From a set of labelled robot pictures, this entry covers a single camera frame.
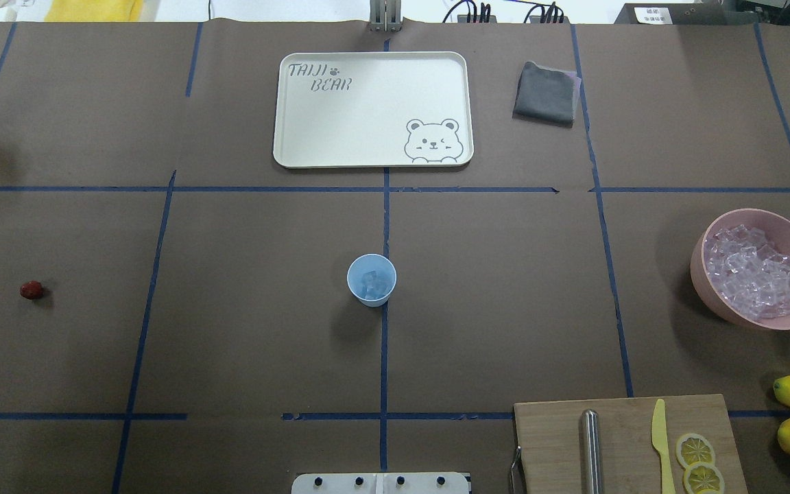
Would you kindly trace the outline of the clear ice cubes pile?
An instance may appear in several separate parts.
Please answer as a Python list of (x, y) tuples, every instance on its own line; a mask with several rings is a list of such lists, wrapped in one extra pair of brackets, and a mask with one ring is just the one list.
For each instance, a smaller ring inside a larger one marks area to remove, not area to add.
[(790, 255), (762, 229), (743, 223), (704, 241), (706, 277), (718, 295), (752, 321), (790, 315)]

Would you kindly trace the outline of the light blue plastic cup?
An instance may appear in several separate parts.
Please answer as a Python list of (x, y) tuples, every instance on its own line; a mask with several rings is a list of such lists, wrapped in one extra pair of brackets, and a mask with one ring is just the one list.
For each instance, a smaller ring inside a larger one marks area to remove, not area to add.
[[(388, 272), (389, 275), (391, 276), (392, 290), (389, 291), (389, 293), (386, 295), (385, 298), (375, 301), (369, 301), (369, 300), (361, 299), (361, 297), (359, 296), (361, 276), (363, 276), (363, 273), (369, 271)], [(394, 291), (394, 288), (397, 285), (397, 281), (398, 281), (398, 273), (395, 266), (393, 266), (393, 263), (388, 259), (388, 257), (379, 254), (369, 253), (357, 257), (357, 259), (355, 259), (355, 261), (351, 263), (347, 271), (347, 284), (349, 291), (351, 291), (351, 293), (355, 297), (357, 297), (357, 299), (360, 300), (361, 303), (363, 303), (363, 305), (367, 307), (381, 307), (383, 304), (385, 304), (388, 301), (389, 297), (391, 297), (392, 292)]]

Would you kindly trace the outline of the cream bear serving tray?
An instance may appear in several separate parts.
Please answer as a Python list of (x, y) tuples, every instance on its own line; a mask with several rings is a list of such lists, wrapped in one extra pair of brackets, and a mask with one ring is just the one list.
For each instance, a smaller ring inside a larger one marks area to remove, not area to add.
[(455, 52), (289, 54), (279, 66), (272, 154), (287, 169), (467, 165), (466, 60)]

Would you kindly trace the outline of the grey folded cloth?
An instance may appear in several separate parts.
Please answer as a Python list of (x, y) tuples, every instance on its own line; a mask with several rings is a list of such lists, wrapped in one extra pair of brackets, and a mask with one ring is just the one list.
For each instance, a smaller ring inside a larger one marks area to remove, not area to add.
[(518, 78), (513, 112), (557, 126), (576, 119), (582, 79), (574, 71), (540, 66), (527, 60)]

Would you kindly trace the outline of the bamboo cutting board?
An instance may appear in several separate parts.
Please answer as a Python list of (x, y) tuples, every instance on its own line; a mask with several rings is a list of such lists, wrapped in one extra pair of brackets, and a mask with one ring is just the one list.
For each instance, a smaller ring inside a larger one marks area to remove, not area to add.
[[(721, 394), (666, 396), (669, 447), (700, 434), (714, 447), (727, 493), (748, 491)], [(601, 480), (606, 493), (661, 492), (660, 457), (652, 444), (655, 397), (514, 404), (517, 442), (529, 493), (583, 493), (582, 413), (599, 417)]]

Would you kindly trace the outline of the steel muddler black tip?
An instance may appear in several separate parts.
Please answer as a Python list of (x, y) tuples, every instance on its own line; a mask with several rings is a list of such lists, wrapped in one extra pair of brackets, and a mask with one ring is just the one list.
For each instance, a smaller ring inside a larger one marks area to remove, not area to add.
[(604, 493), (599, 416), (586, 409), (580, 419), (580, 451), (584, 493)]

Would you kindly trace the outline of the yellow plastic knife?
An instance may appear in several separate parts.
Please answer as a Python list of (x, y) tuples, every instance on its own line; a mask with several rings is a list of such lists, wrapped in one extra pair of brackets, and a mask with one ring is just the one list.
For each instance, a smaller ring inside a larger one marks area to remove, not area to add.
[(668, 441), (667, 404), (662, 398), (658, 398), (654, 404), (650, 425), (650, 438), (652, 447), (654, 447), (659, 459), (660, 492), (668, 494), (676, 493)]

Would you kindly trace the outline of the lemon slice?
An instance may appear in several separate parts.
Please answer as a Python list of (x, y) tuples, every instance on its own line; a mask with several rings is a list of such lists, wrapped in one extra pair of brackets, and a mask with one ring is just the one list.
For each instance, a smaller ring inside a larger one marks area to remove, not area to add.
[(694, 462), (683, 473), (682, 484), (686, 493), (724, 493), (726, 482), (715, 464)]
[(701, 434), (683, 434), (676, 441), (675, 447), (678, 463), (684, 470), (694, 464), (715, 464), (715, 448), (710, 441)]

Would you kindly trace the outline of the red strawberry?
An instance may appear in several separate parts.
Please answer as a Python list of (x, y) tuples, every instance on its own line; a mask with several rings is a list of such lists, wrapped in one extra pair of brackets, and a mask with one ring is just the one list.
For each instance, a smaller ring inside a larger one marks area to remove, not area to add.
[(27, 300), (38, 300), (42, 298), (46, 293), (46, 289), (44, 285), (40, 283), (40, 281), (32, 281), (25, 282), (19, 288), (19, 294), (21, 297)]

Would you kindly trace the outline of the yellow cloth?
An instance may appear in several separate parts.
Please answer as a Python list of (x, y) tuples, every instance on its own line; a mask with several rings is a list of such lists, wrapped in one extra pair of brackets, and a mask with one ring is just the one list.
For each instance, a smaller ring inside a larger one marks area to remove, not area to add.
[(53, 1), (44, 22), (135, 22), (145, 2), (138, 1)]

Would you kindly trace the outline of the pink bowl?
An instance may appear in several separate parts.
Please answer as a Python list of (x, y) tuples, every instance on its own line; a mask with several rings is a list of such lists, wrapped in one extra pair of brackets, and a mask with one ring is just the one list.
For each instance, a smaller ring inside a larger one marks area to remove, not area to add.
[(733, 228), (743, 224), (747, 227), (762, 229), (770, 235), (777, 248), (783, 248), (784, 253), (790, 255), (790, 220), (786, 217), (762, 209), (736, 209), (724, 213), (715, 219), (711, 225), (700, 235), (693, 247), (690, 262), (690, 276), (693, 287), (711, 312), (722, 319), (742, 327), (753, 329), (772, 329), (772, 331), (790, 331), (790, 315), (766, 319), (765, 321), (752, 321), (752, 319), (738, 313), (725, 297), (715, 290), (710, 280), (706, 262), (706, 242), (722, 228)]

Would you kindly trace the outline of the aluminium frame post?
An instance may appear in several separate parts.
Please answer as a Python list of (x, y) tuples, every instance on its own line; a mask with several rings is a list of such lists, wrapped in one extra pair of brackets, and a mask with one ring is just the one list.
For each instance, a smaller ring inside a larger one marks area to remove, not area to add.
[(401, 0), (370, 0), (371, 32), (399, 32), (403, 28)]

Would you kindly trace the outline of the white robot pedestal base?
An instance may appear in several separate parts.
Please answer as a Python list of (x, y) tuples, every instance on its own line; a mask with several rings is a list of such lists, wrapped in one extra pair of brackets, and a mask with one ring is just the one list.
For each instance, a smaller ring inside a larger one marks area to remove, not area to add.
[(301, 474), (291, 493), (470, 493), (469, 475), (454, 472)]

